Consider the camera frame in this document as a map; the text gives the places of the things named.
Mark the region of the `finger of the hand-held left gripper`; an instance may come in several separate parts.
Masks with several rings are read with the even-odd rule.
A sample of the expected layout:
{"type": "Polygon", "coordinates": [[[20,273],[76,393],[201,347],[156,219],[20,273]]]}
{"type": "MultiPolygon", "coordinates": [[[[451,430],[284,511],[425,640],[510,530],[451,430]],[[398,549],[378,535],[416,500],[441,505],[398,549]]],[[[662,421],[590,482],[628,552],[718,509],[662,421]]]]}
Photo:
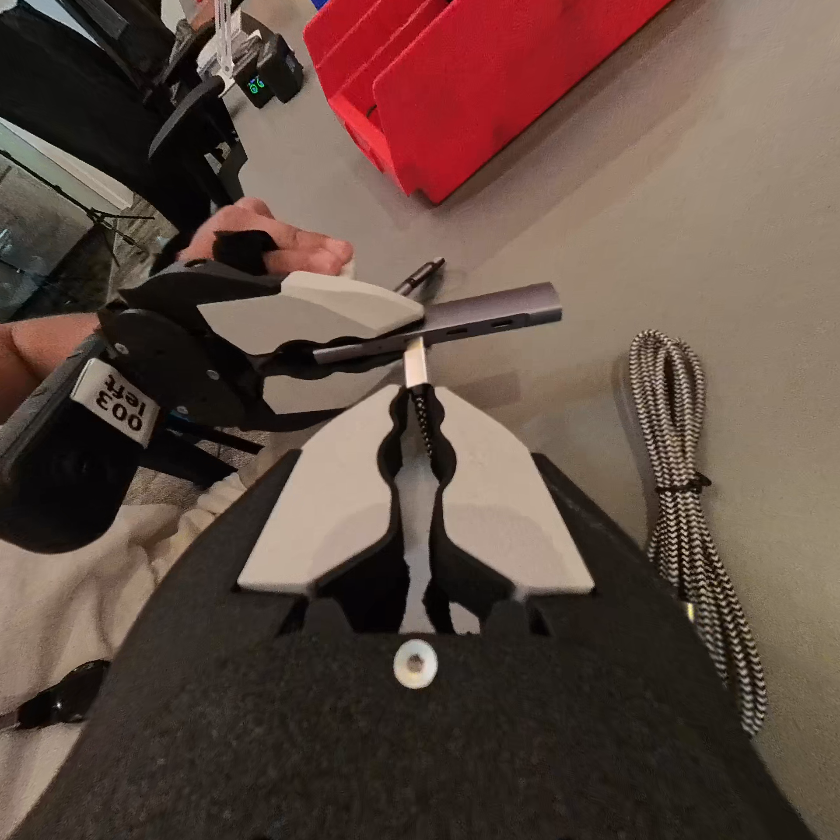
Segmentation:
{"type": "Polygon", "coordinates": [[[199,304],[216,336],[248,355],[288,343],[376,339],[424,320],[424,306],[393,291],[344,276],[292,272],[280,290],[261,297],[199,304]]]}
{"type": "Polygon", "coordinates": [[[343,410],[385,385],[402,363],[399,352],[319,364],[311,352],[259,358],[259,417],[343,410]]]}

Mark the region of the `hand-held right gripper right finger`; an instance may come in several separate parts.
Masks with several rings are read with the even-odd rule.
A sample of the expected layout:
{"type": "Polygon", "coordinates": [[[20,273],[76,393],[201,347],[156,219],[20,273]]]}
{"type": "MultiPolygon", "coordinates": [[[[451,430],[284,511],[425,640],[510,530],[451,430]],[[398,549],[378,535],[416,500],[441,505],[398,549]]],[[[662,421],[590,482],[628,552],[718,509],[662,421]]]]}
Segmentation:
{"type": "Polygon", "coordinates": [[[431,390],[432,580],[489,615],[502,601],[588,595],[595,583],[526,445],[445,387],[431,390]]]}

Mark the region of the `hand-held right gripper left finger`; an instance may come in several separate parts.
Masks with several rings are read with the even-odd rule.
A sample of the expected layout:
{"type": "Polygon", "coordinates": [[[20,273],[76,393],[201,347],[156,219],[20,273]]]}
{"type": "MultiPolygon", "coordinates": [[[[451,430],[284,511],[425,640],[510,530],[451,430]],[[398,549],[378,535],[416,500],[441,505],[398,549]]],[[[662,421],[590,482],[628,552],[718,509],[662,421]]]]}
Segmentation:
{"type": "Polygon", "coordinates": [[[405,613],[405,390],[384,387],[321,427],[250,551],[241,590],[328,597],[349,615],[405,613]]]}

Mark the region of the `grey hub with cable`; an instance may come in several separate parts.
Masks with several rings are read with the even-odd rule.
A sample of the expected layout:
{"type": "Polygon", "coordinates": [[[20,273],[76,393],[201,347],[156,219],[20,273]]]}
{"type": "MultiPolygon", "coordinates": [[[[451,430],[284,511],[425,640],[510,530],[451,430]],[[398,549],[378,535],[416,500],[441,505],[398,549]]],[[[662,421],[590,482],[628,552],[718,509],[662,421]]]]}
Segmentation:
{"type": "Polygon", "coordinates": [[[373,362],[383,366],[402,358],[409,345],[423,340],[439,343],[478,338],[560,322],[560,297],[550,282],[499,290],[455,301],[434,303],[423,317],[373,338],[344,336],[326,343],[304,344],[304,358],[319,366],[338,368],[373,362]]]}

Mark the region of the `red plastic bin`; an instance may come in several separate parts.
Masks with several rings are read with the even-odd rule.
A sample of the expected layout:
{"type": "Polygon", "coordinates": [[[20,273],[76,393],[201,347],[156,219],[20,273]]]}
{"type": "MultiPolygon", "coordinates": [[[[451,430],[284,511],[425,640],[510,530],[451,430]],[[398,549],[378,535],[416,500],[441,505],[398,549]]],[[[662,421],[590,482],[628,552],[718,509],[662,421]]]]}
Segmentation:
{"type": "Polygon", "coordinates": [[[439,204],[667,4],[330,1],[302,37],[360,152],[439,204]]]}

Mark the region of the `person's left forearm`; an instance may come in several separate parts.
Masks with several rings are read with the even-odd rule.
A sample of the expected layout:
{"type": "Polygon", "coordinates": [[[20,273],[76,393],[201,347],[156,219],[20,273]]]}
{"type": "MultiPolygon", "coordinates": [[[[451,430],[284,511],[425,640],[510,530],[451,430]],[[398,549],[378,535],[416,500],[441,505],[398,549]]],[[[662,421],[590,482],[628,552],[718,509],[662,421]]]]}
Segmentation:
{"type": "Polygon", "coordinates": [[[1,325],[1,423],[98,327],[93,313],[1,325]]]}

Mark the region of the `grey desk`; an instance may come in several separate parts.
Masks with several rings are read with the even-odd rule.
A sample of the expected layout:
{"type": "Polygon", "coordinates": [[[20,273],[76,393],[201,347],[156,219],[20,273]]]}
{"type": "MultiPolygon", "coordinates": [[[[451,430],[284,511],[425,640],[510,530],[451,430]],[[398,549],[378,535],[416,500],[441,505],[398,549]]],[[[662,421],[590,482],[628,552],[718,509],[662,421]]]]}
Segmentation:
{"type": "Polygon", "coordinates": [[[357,150],[312,73],[227,103],[246,194],[348,239],[390,287],[445,257],[440,296],[549,280],[554,327],[432,353],[635,540],[647,461],[627,350],[657,329],[707,374],[700,469],[770,693],[766,763],[838,838],[838,2],[674,2],[440,206],[357,150]]]}

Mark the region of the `person's white shirt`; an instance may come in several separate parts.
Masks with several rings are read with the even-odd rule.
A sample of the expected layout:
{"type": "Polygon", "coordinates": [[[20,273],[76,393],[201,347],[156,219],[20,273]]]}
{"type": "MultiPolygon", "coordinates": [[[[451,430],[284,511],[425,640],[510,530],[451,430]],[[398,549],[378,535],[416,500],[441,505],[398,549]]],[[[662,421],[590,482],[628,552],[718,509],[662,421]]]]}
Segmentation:
{"type": "Polygon", "coordinates": [[[235,472],[197,490],[142,470],[113,525],[88,546],[42,554],[2,541],[2,838],[37,802],[82,728],[16,730],[12,713],[72,669],[112,661],[174,563],[248,483],[235,472]]]}

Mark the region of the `black device green display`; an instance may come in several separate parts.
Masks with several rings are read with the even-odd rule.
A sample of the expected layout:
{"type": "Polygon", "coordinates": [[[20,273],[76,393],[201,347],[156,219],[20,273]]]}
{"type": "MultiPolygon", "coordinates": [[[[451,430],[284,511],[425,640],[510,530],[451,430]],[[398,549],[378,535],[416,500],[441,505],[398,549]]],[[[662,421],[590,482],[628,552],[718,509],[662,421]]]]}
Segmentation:
{"type": "Polygon", "coordinates": [[[303,67],[286,40],[270,34],[248,44],[235,78],[248,102],[262,109],[272,99],[288,103],[298,95],[303,67]]]}

